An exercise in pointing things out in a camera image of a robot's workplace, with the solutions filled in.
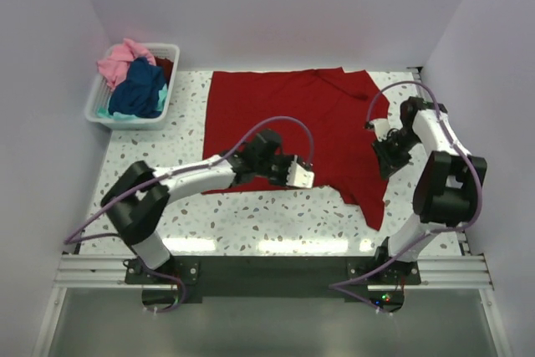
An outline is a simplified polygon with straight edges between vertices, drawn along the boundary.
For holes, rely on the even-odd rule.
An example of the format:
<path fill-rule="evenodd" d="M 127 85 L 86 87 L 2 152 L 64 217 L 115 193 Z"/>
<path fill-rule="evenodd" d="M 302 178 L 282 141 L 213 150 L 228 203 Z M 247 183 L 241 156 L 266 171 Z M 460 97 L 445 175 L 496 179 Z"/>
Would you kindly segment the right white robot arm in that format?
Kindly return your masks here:
<path fill-rule="evenodd" d="M 372 148 L 384 179 L 407 166 L 410 151 L 423 145 L 427 162 L 415 186 L 412 213 L 394 235 L 377 249 L 364 280 L 393 283 L 411 275 L 420 253 L 440 234 L 463 232 L 482 210 L 487 161 L 474 156 L 452 131 L 446 107 L 410 97 L 400 106 L 401 127 L 386 119 L 367 120 Z"/>

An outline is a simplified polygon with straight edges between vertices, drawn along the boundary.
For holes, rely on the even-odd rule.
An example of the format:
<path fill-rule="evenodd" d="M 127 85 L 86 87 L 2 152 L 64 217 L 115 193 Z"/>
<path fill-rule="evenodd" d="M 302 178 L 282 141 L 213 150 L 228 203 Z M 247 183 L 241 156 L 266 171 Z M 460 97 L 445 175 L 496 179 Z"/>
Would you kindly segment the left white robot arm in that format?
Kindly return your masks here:
<path fill-rule="evenodd" d="M 173 263 L 156 228 L 167 206 L 203 192 L 243 186 L 257 177 L 275 186 L 290 186 L 288 178 L 301 161 L 283 152 L 277 132 L 262 130 L 234 151 L 189 165 L 157 170 L 137 161 L 100 205 L 120 239 L 144 264 L 145 276 L 153 283 L 165 283 L 173 274 Z"/>

